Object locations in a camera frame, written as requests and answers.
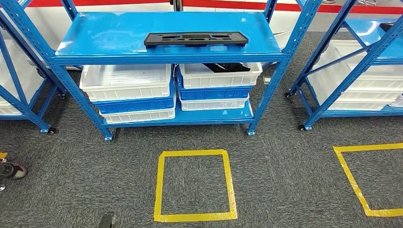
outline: yellow tape square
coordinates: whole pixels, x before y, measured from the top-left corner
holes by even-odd
[[[208,156],[221,155],[224,163],[225,182],[227,183],[228,200],[230,204],[229,212],[204,213],[204,214],[174,214],[161,215],[163,197],[163,171],[165,157],[180,156]],[[235,203],[234,187],[230,169],[230,160],[225,150],[204,150],[204,151],[164,151],[158,159],[157,187],[155,190],[154,221],[157,222],[195,222],[195,221],[217,221],[237,219],[237,206]]]
[[[355,195],[363,206],[364,212],[367,216],[375,216],[375,217],[394,217],[394,216],[403,216],[403,208],[397,209],[382,209],[382,210],[372,210],[369,208],[368,203],[366,202],[364,195],[362,194],[360,188],[355,181],[353,174],[351,173],[349,167],[347,166],[346,161],[342,155],[343,152],[360,152],[360,151],[375,151],[375,150],[391,150],[391,149],[403,149],[403,143],[394,143],[394,144],[379,144],[379,145],[362,145],[362,146],[333,146],[333,150],[336,153],[337,158],[340,161],[341,166],[343,167],[344,173],[348,178],[348,181],[353,187]]]

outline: red stripe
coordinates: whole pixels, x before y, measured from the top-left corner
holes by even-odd
[[[169,0],[74,0],[75,6],[97,6],[97,5],[125,5],[142,3],[163,3]],[[60,0],[33,0],[29,7],[54,7],[63,6]]]
[[[229,8],[229,9],[248,9],[248,10],[264,10],[266,3],[262,2],[244,2],[244,1],[219,1],[219,0],[183,0],[184,6],[193,7],[212,7],[212,8]],[[338,13],[342,6],[338,5],[321,5],[318,12],[320,13]],[[275,10],[282,11],[301,11],[297,4],[277,3]],[[384,6],[354,6],[351,13],[364,14],[403,14],[402,7],[384,7]]]
[[[142,3],[164,3],[168,0],[74,0],[76,6],[95,6],[95,5],[123,5],[123,4],[142,4]],[[265,3],[262,2],[243,2],[243,1],[220,1],[220,0],[183,0],[184,6],[208,7],[208,8],[228,8],[228,9],[248,9],[263,10]],[[60,0],[33,0],[30,7],[52,7],[62,6]],[[321,5],[318,12],[338,13],[341,6]],[[275,10],[282,11],[301,11],[297,4],[278,3]],[[354,6],[351,13],[364,14],[403,14],[402,7],[384,7],[384,6]]]

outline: blue plastic bin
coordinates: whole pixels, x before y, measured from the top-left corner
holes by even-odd
[[[170,95],[158,98],[93,102],[101,114],[173,108],[174,82],[169,83]]]
[[[246,98],[253,86],[237,86],[237,87],[217,87],[203,89],[185,89],[182,84],[182,75],[179,67],[176,67],[178,88],[181,94],[181,99],[186,100],[210,100],[210,99],[231,99],[231,98]]]

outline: person's foot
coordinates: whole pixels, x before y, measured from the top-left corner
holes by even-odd
[[[7,178],[9,180],[18,180],[24,178],[27,175],[27,169],[24,166],[16,163],[5,162],[3,172],[0,173],[0,177]]]

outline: shelving unit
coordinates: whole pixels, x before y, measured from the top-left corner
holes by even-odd
[[[26,5],[26,1],[21,1],[22,5]],[[18,97],[15,97],[11,92],[7,91],[3,86],[0,85],[0,96],[10,103],[15,109],[17,109],[21,114],[16,115],[0,115],[0,120],[29,120],[33,122],[40,128],[42,133],[50,133],[53,134],[57,130],[55,128],[50,127],[50,124],[44,122],[42,120],[43,115],[46,112],[47,107],[49,106],[53,94],[57,91],[58,96],[62,99],[65,98],[66,89],[64,86],[57,80],[57,78],[42,64],[38,56],[34,53],[34,51],[29,47],[29,45],[25,42],[22,36],[17,32],[17,30],[13,27],[13,25],[7,20],[6,16],[0,12],[0,26],[5,29],[13,40],[18,44],[18,46],[25,52],[25,54],[35,63],[37,66],[38,72],[44,78],[42,83],[39,85],[38,89],[34,93],[33,97],[30,101],[27,101],[27,98],[24,94],[23,88],[21,86],[21,82],[17,75],[17,71],[13,62],[11,60],[11,56],[7,49],[6,43],[2,35],[0,34],[0,49],[4,57],[4,61],[7,64],[7,68],[10,72],[11,79],[16,88]],[[50,84],[51,89],[48,92],[46,100],[43,102],[42,107],[38,114],[32,111],[35,103],[38,100],[39,95],[42,93],[43,88],[46,84]]]
[[[46,63],[102,132],[111,140],[109,128],[248,124],[248,135],[255,128],[300,44],[321,0],[301,2],[302,12],[287,46],[281,51],[269,27],[276,5],[269,0],[262,12],[77,12],[72,0],[62,0],[73,23],[54,52],[45,42],[20,2],[0,0],[10,18],[41,54]],[[150,32],[239,31],[249,39],[244,47],[213,45],[205,47],[157,46],[146,48],[144,38]],[[86,100],[63,68],[65,65],[127,65],[278,62],[255,113],[247,103],[243,109],[184,112],[176,106],[176,117],[169,120],[107,124]]]
[[[403,65],[403,16],[398,19],[347,19],[346,17],[351,8],[355,5],[355,2],[356,0],[348,0],[343,5],[298,79],[294,82],[290,90],[285,93],[285,97],[291,97],[298,93],[308,112],[308,119],[303,125],[298,126],[302,131],[311,130],[312,125],[320,118],[403,115],[403,107],[391,107],[388,105],[380,111],[329,110],[329,107],[338,97],[369,67],[375,65]],[[379,27],[379,24],[384,22],[395,22],[395,24],[387,32],[384,32],[384,30]],[[326,49],[332,36],[336,34],[341,27],[347,28],[361,44],[362,48],[316,69],[312,69],[322,52]],[[367,52],[365,57],[351,70],[350,74],[337,86],[331,95],[322,104],[319,104],[315,91],[309,83],[308,76],[363,52]],[[307,85],[307,92],[313,97],[317,106],[316,109],[310,106],[307,97],[304,95],[301,89],[303,84]]]

